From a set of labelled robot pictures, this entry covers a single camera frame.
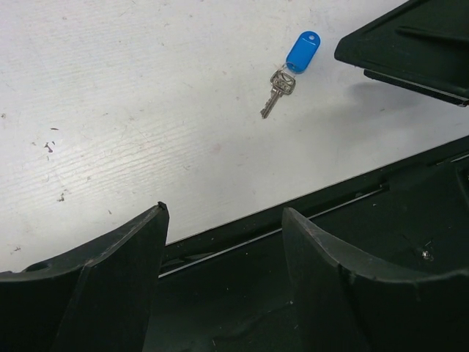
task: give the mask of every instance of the white table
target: white table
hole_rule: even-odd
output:
[[[402,2],[1,0],[0,271],[158,200],[170,243],[468,135],[467,110],[333,59]],[[261,120],[306,30],[314,61]]]

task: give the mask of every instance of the key with blue tag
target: key with blue tag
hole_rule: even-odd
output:
[[[290,95],[296,86],[294,76],[288,74],[285,68],[296,74],[303,73],[311,62],[321,44],[320,36],[314,32],[304,32],[300,35],[287,56],[286,63],[270,78],[272,89],[270,98],[261,110],[262,119],[267,119],[278,99],[283,95]]]

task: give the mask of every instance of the silver key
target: silver key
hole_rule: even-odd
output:
[[[286,73],[283,68],[277,70],[270,78],[272,89],[270,91],[270,99],[267,100],[265,107],[261,110],[262,119],[267,119],[273,107],[277,104],[277,100],[283,95],[290,95],[295,89],[296,80]]]

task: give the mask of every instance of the black speck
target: black speck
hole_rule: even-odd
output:
[[[47,148],[47,149],[48,149],[48,150],[47,150],[48,152],[53,153],[53,150],[51,149],[51,147],[49,147],[49,142],[47,142],[47,143],[44,144],[44,148]]]

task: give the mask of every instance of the blue plastic tag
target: blue plastic tag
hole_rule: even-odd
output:
[[[289,70],[294,73],[306,70],[320,45],[321,38],[317,33],[302,33],[287,56],[286,64]]]

